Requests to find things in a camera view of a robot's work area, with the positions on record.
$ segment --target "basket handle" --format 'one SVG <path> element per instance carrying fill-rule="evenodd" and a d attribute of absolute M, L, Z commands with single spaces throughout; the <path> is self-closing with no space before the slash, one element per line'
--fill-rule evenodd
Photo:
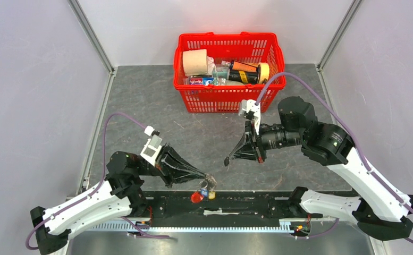
<path fill-rule="evenodd" d="M 254 89 L 257 85 L 261 84 L 246 84 L 246 89 Z"/>

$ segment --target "red plastic basket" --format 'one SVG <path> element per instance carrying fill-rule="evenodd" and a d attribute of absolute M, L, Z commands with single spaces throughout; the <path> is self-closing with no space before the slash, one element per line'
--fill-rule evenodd
<path fill-rule="evenodd" d="M 184 33 L 178 39 L 173 67 L 174 85 L 183 98 L 186 109 L 192 113 L 229 113 L 239 110 L 243 99 L 258 97 L 263 84 L 245 84 L 244 86 L 193 86 L 185 85 L 182 54 L 186 50 L 207 49 L 208 56 L 216 64 L 221 61 L 237 60 L 241 62 L 266 62 L 270 66 L 269 77 L 283 72 L 284 61 L 281 48 L 274 33 L 248 33 L 239 35 L 215 35 L 209 33 Z M 278 91 L 286 84 L 283 77 L 275 79 L 261 101 L 261 111 L 265 112 Z"/>

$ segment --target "toilet paper roll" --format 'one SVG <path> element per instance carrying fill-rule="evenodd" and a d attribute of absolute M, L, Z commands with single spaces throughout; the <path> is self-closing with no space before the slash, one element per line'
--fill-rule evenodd
<path fill-rule="evenodd" d="M 183 52 L 183 68 L 186 76 L 208 74 L 206 49 Z"/>

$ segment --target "black mount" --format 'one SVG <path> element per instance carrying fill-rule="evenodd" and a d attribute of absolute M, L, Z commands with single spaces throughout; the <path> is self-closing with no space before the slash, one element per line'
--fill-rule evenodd
<path fill-rule="evenodd" d="M 43 220 L 45 208 L 36 207 L 31 210 L 31 220 L 34 227 L 36 227 Z M 41 226 L 36 230 L 36 241 L 39 247 L 40 254 L 47 255 L 53 253 L 67 244 L 69 239 L 70 229 L 66 229 L 60 235 L 51 235 L 48 233 L 49 229 Z"/>
<path fill-rule="evenodd" d="M 410 196 L 411 207 L 413 208 L 413 195 L 408 196 Z M 363 198 L 360 200 L 360 206 L 352 214 L 358 221 L 358 227 L 364 233 L 381 241 L 402 239 L 410 236 L 413 222 L 409 218 L 404 216 L 400 219 L 400 222 L 382 220 L 374 214 L 372 208 Z"/>
<path fill-rule="evenodd" d="M 169 144 L 162 147 L 155 166 L 136 154 L 117 151 L 111 156 L 107 168 L 106 180 L 111 184 L 111 194 L 120 199 L 128 197 L 134 217 L 141 216 L 148 206 L 140 176 L 159 176 L 168 188 L 174 183 L 206 178 L 205 173 L 181 158 Z"/>
<path fill-rule="evenodd" d="M 266 151 L 301 145 L 309 159 L 323 166 L 346 164 L 347 154 L 354 146 L 346 131 L 334 124 L 317 121 L 312 104 L 300 97 L 288 97 L 278 104 L 281 124 L 261 124 L 259 135 L 251 121 L 246 121 L 241 140 L 225 159 L 256 160 L 263 163 Z"/>

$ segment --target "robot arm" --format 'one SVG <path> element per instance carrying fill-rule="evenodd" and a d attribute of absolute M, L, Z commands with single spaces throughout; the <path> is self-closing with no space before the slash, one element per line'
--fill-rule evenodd
<path fill-rule="evenodd" d="M 150 130 L 148 134 L 151 138 L 140 155 L 122 151 L 111 155 L 107 164 L 109 173 L 96 193 L 89 195 L 100 183 L 61 205 L 31 210 L 34 226 L 50 218 L 36 230 L 41 254 L 59 250 L 68 240 L 107 220 L 122 216 L 150 217 L 146 210 L 148 202 L 141 189 L 144 181 L 140 176 L 159 176 L 168 188 L 174 183 L 204 179 L 208 191 L 214 192 L 215 180 L 211 175 L 190 165 L 169 144 L 161 145 L 159 133 Z M 85 197 L 85 201 L 75 204 Z M 53 216 L 65 207 L 69 208 Z"/>
<path fill-rule="evenodd" d="M 266 151 L 289 146 L 301 146 L 309 159 L 327 166 L 348 182 L 361 197 L 345 198 L 321 194 L 298 187 L 291 200 L 307 213 L 323 214 L 354 222 L 366 234 L 382 240 L 408 237 L 413 223 L 406 217 L 407 208 L 399 203 L 361 162 L 352 138 L 346 131 L 334 124 L 317 121 L 314 108 L 300 97 L 289 97 L 278 104 L 281 124 L 260 124 L 260 116 L 254 100 L 244 100 L 241 105 L 246 121 L 245 132 L 239 143 L 225 159 L 248 159 L 263 163 Z M 413 195 L 407 195 L 389 183 L 375 167 L 375 172 L 404 200 L 413 207 Z"/>

